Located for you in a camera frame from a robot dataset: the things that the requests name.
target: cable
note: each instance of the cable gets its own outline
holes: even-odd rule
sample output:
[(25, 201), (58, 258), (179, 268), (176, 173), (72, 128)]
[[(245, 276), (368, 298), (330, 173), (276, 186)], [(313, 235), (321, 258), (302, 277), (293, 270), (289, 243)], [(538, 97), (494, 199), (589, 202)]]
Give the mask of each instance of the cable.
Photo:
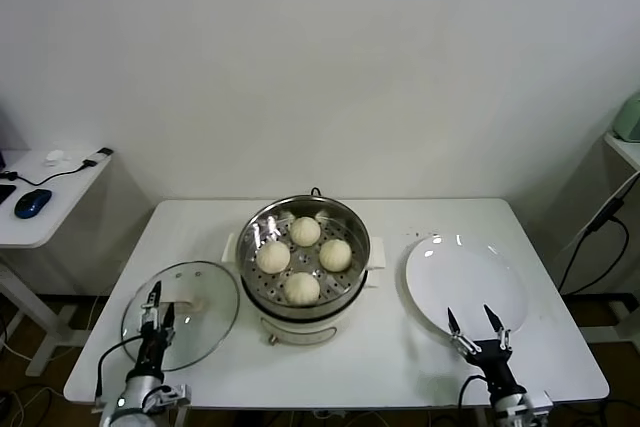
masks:
[(584, 224), (582, 226), (582, 228), (576, 232), (576, 235), (574, 235), (572, 237), (572, 239), (567, 242), (564, 247), (562, 247), (558, 253), (553, 257), (553, 259), (551, 259), (551, 261), (549, 262), (549, 265), (553, 265), (555, 264), (556, 260), (558, 260), (558, 258), (560, 257), (560, 254), (562, 254), (565, 250), (567, 250), (569, 247), (571, 247), (573, 245), (573, 243), (578, 240), (580, 238), (580, 236), (582, 235), (582, 233), (587, 230), (587, 228), (589, 227), (589, 225), (591, 225), (591, 223), (596, 219), (596, 217), (598, 217), (598, 215), (600, 214), (600, 212), (602, 211), (602, 209), (604, 209), (607, 205), (609, 205), (609, 202), (611, 202), (619, 193), (620, 191), (622, 191), (627, 185), (629, 185), (631, 182), (633, 182), (633, 185), (631, 185), (626, 192), (622, 195), (622, 199), (624, 199), (627, 194), (631, 191), (631, 189), (633, 188), (633, 186), (635, 185), (635, 183), (637, 182), (637, 179), (640, 177), (640, 170), (637, 172), (634, 172), (627, 180), (625, 180), (620, 187), (618, 187), (616, 189), (616, 191), (611, 194), (611, 196), (600, 206), (600, 208), (596, 211), (596, 213), (594, 214), (593, 217), (591, 217), (591, 219), (589, 220), (589, 222), (587, 222), (586, 224)]
[(571, 424), (571, 427), (601, 427), (591, 419), (578, 419)]
[(2, 343), (4, 343), (9, 338), (9, 333), (7, 332), (7, 323), (5, 322), (4, 316), (2, 314), (0, 314), (0, 322), (2, 322), (2, 332), (0, 332), (0, 334), (3, 335), (1, 339)]
[(462, 387), (460, 388), (460, 394), (458, 394), (458, 418), (460, 419), (460, 422), (462, 422), (462, 400), (464, 398), (464, 391), (467, 390), (469, 384), (474, 380), (484, 380), (485, 383), (487, 382), (487, 379), (482, 375), (472, 375), (464, 381), (464, 384), (462, 384)]
[[(20, 414), (22, 416), (22, 419), (20, 419), (20, 424), (18, 425), (18, 427), (21, 427), (22, 426), (22, 422), (24, 420), (24, 406), (22, 405), (22, 401), (20, 400), (20, 397), (18, 397), (17, 392), (13, 391), (11, 393), (13, 394), (13, 396), (18, 401), (18, 408), (20, 409), (20, 412), (18, 412), (16, 415)], [(13, 418), (11, 419), (11, 425), (13, 425), (13, 419), (16, 418), (16, 415), (14, 415)]]
[(97, 152), (91, 154), (89, 157), (85, 158), (82, 161), (82, 164), (77, 169), (69, 170), (67, 172), (58, 172), (57, 174), (50, 175), (49, 177), (47, 177), (46, 179), (44, 179), (44, 180), (42, 180), (40, 182), (33, 182), (32, 180), (26, 179), (26, 178), (22, 177), (20, 174), (18, 174), (18, 172), (14, 172), (14, 171), (0, 172), (0, 179), (7, 179), (7, 180), (10, 180), (10, 181), (14, 181), (16, 179), (20, 179), (23, 182), (26, 182), (27, 184), (32, 185), (34, 187), (40, 187), (41, 185), (46, 184), (51, 179), (55, 179), (56, 177), (61, 177), (63, 175), (75, 174), (75, 173), (80, 172), (81, 170), (84, 170), (86, 168), (95, 167), (96, 165), (98, 165), (100, 162), (102, 162), (104, 159), (106, 159), (107, 157), (109, 157), (112, 154), (113, 154), (113, 150), (112, 149), (109, 149), (108, 147), (103, 147), (102, 149), (98, 150)]
[[(110, 285), (109, 287), (107, 287), (106, 289), (104, 289), (102, 292), (100, 292), (99, 295), (96, 296), (95, 300), (93, 301), (93, 305), (91, 306), (91, 311), (89, 312), (89, 320), (87, 321), (87, 327), (85, 328), (85, 330), (90, 330), (91, 329), (91, 319), (93, 318), (93, 312), (96, 309), (96, 306), (98, 305), (98, 300), (100, 300), (100, 297), (102, 296), (102, 294), (104, 292), (106, 292), (107, 290), (109, 290), (110, 288), (112, 288), (115, 284)], [(33, 361), (33, 359), (27, 355), (21, 354), (20, 352), (17, 352), (15, 350), (13, 350), (11, 347), (9, 347), (9, 345), (7, 344), (7, 339), (9, 337), (9, 335), (7, 334), (7, 324), (4, 321), (4, 318), (2, 316), (0, 316), (0, 322), (2, 322), (2, 330), (4, 333), (4, 338), (0, 339), (0, 345), (4, 346), (5, 349), (7, 349), (9, 352), (11, 352), (13, 355), (20, 357), (21, 359), (24, 359), (28, 362)], [(51, 357), (47, 363), (49, 362), (53, 362), (54, 360), (59, 359), (60, 357), (64, 357), (65, 355), (67, 355), (69, 352), (73, 352), (75, 349), (77, 349), (78, 347), (69, 347), (67, 350), (65, 350), (64, 352), (62, 352), (59, 355), (56, 355), (55, 357)]]
[(53, 403), (53, 394), (49, 390), (47, 390), (46, 392), (49, 394), (49, 397), (47, 397), (47, 406), (44, 408), (44, 411), (42, 412), (42, 414), (40, 414), (40, 418), (38, 419), (38, 422), (36, 422), (36, 425), (34, 427), (40, 427), (40, 424), (42, 424), (44, 419), (47, 417), (49, 410), (51, 409), (51, 404)]
[(353, 419), (351, 419), (351, 421), (349, 421), (344, 427), (350, 427), (351, 425), (353, 425), (355, 422), (357, 422), (358, 420), (360, 420), (363, 417), (366, 417), (367, 415), (375, 415), (376, 417), (378, 417), (378, 419), (380, 419), (380, 422), (382, 422), (384, 424), (385, 427), (389, 427), (389, 424), (387, 423), (386, 420), (384, 420), (384, 418), (377, 412), (374, 411), (370, 411), (370, 412), (363, 412), (362, 414), (356, 415)]
[(582, 247), (582, 243), (585, 241), (585, 239), (589, 236), (588, 232), (585, 232), (582, 234), (582, 237), (580, 237), (580, 241), (578, 242), (578, 245), (576, 245), (576, 248), (573, 251), (573, 254), (571, 254), (571, 260), (569, 260), (569, 263), (567, 264), (567, 268), (564, 270), (564, 274), (562, 275), (562, 280), (560, 281), (560, 284), (558, 285), (558, 292), (560, 292), (562, 290), (562, 287), (564, 287), (564, 283), (567, 281), (567, 277), (569, 276), (569, 272), (571, 271), (571, 268), (573, 267), (573, 263), (576, 260), (576, 256), (578, 255), (578, 252), (580, 251), (580, 247)]
[(607, 270), (605, 270), (597, 279), (589, 282), (587, 285), (580, 287), (577, 290), (574, 290), (573, 292), (570, 292), (569, 294), (566, 295), (575, 295), (579, 292), (582, 292), (583, 290), (591, 287), (594, 284), (597, 284), (598, 282), (600, 282), (602, 279), (604, 279), (607, 275), (609, 275), (611, 273), (611, 271), (615, 268), (616, 265), (618, 265), (618, 262), (620, 262), (620, 259), (622, 259), (622, 256), (625, 254), (625, 252), (627, 251), (627, 247), (629, 246), (629, 229), (627, 228), (626, 225), (624, 225), (624, 222), (622, 222), (620, 219), (618, 219), (617, 217), (612, 217), (611, 222), (614, 222), (616, 224), (618, 224), (620, 227), (622, 227), (622, 230), (624, 231), (624, 244), (622, 245), (622, 250), (620, 250), (620, 253), (618, 254), (618, 256), (616, 257), (616, 259), (613, 261), (613, 263), (609, 266), (609, 268), (607, 268)]
[[(22, 404), (22, 401), (20, 400), (20, 397), (18, 396), (18, 392), (24, 389), (28, 389), (31, 387), (42, 387), (38, 392), (36, 392), (36, 394), (31, 397), (31, 399), (29, 399), (28, 402), (26, 402), (24, 405)], [(39, 396), (40, 394), (42, 394), (43, 392), (48, 392), (49, 393), (49, 397), (47, 400), (47, 407), (45, 408), (44, 412), (40, 415), (40, 418), (38, 419), (38, 422), (36, 422), (35, 427), (38, 427), (40, 424), (42, 424), (42, 422), (44, 421), (47, 413), (49, 412), (49, 409), (51, 408), (51, 404), (53, 402), (53, 396), (56, 395), (58, 397), (64, 398), (64, 395), (62, 395), (60, 392), (58, 392), (55, 389), (52, 389), (51, 387), (44, 385), (44, 384), (30, 384), (30, 385), (25, 385), (23, 387), (20, 387), (19, 389), (14, 390), (13, 392), (11, 392), (15, 398), (18, 400), (18, 407), (20, 408), (20, 412), (17, 412), (13, 418), (11, 419), (11, 423), (9, 424), (10, 427), (13, 427), (16, 418), (18, 416), (20, 416), (20, 422), (18, 423), (17, 427), (21, 427), (22, 424), (24, 423), (25, 420), (25, 416), (26, 416), (26, 409), (27, 407), (29, 407)]]
[(87, 167), (89, 167), (89, 165), (88, 165), (88, 164), (82, 164), (82, 165), (81, 165), (80, 167), (78, 167), (76, 170), (69, 170), (69, 171), (67, 171), (67, 172), (58, 172), (57, 174), (50, 175), (49, 177), (47, 177), (46, 179), (44, 179), (44, 180), (43, 180), (43, 181), (41, 181), (41, 182), (32, 182), (31, 180), (29, 180), (29, 179), (25, 179), (24, 177), (22, 177), (22, 176), (21, 176), (21, 175), (19, 175), (19, 174), (16, 174), (16, 177), (15, 177), (15, 178), (16, 178), (16, 179), (20, 179), (20, 180), (22, 180), (23, 182), (26, 182), (27, 184), (32, 185), (32, 186), (34, 186), (34, 187), (40, 187), (41, 185), (44, 185), (44, 184), (46, 184), (47, 182), (49, 182), (51, 179), (55, 179), (56, 177), (61, 177), (61, 176), (63, 176), (63, 175), (75, 174), (75, 173), (77, 173), (77, 172), (80, 172), (81, 170), (86, 169)]
[(116, 345), (114, 345), (113, 347), (110, 347), (104, 354), (100, 356), (100, 360), (98, 360), (98, 380), (96, 381), (96, 395), (95, 395), (96, 400), (102, 397), (102, 363), (104, 362), (104, 359), (106, 359), (107, 355), (109, 355), (114, 350), (119, 349), (123, 345), (127, 345), (128, 343), (133, 342), (134, 340), (140, 340), (140, 339), (142, 339), (142, 336), (136, 335), (134, 337), (130, 337), (126, 340), (123, 340), (122, 342), (118, 342)]
[(450, 415), (441, 415), (441, 416), (436, 417), (435, 419), (433, 419), (433, 422), (431, 423), (431, 427), (436, 427), (436, 425), (438, 425), (438, 424), (440, 424), (442, 422), (449, 422), (454, 427), (458, 427), (459, 426), (458, 421), (456, 419), (454, 419), (453, 417), (451, 417)]
[(276, 421), (276, 419), (278, 417), (280, 417), (281, 415), (282, 415), (282, 411), (278, 412), (276, 415), (271, 417), (271, 420), (269, 422), (267, 422), (267, 424), (264, 427), (271, 427), (271, 424), (273, 424)]

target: white shelf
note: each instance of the white shelf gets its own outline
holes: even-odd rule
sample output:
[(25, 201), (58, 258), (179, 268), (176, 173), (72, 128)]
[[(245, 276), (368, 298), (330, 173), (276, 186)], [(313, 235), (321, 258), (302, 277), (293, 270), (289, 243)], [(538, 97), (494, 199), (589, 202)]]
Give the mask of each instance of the white shelf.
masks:
[(636, 170), (640, 170), (640, 143), (625, 142), (620, 139), (616, 139), (613, 134), (607, 133), (604, 136), (604, 140), (607, 144), (613, 148), (620, 156), (626, 160), (631, 167)]

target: electric steamer pot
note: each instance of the electric steamer pot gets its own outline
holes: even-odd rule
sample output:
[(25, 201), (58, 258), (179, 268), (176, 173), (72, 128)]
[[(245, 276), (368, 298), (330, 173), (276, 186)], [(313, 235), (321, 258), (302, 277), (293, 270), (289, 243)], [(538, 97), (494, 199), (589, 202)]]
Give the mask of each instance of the electric steamer pot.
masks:
[[(298, 195), (278, 200), (260, 210), (242, 229), (236, 247), (236, 260), (247, 296), (264, 313), (293, 323), (318, 322), (328, 319), (358, 297), (367, 279), (369, 234), (360, 218), (340, 202), (318, 195)], [(296, 218), (311, 217), (322, 229), (320, 239), (310, 247), (293, 243), (289, 228)], [(332, 239), (351, 246), (352, 260), (348, 269), (329, 272), (319, 261), (320, 247)], [(291, 261), (279, 274), (265, 274), (256, 263), (260, 246), (279, 240), (289, 247)], [(284, 283), (296, 272), (307, 272), (320, 283), (317, 303), (296, 306), (287, 302)]]

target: robotic arm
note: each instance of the robotic arm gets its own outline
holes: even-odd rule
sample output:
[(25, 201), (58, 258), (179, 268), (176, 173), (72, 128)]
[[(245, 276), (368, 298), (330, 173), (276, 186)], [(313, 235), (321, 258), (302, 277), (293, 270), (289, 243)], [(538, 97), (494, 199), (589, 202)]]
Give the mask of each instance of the robotic arm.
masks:
[(488, 307), (484, 310), (497, 339), (474, 341), (460, 330), (456, 318), (448, 309), (451, 343), (471, 365), (479, 367), (487, 380), (489, 400), (499, 427), (543, 427), (553, 408), (546, 393), (531, 394), (516, 382), (507, 362), (511, 358), (510, 331)]
[[(160, 322), (161, 291), (161, 283), (157, 282), (149, 293), (147, 302), (141, 306), (142, 344), (136, 364), (127, 374), (124, 391), (104, 407), (101, 427), (166, 425), (166, 420), (159, 414), (164, 413), (167, 408), (183, 407), (190, 403), (191, 391), (187, 385), (170, 387), (163, 384), (162, 359), (173, 340), (175, 310), (174, 304), (169, 304), (164, 319)], [(98, 407), (102, 407), (99, 399), (96, 399), (96, 403)]]

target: white plate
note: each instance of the white plate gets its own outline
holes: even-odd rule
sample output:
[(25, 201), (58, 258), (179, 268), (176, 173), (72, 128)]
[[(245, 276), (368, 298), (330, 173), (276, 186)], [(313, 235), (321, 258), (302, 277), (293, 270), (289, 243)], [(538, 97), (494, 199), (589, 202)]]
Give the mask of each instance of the white plate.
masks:
[(409, 255), (406, 277), (418, 309), (446, 333), (447, 307), (475, 340), (495, 338), (484, 304), (513, 332), (527, 316), (518, 274), (496, 248), (473, 236), (434, 234), (421, 241)]

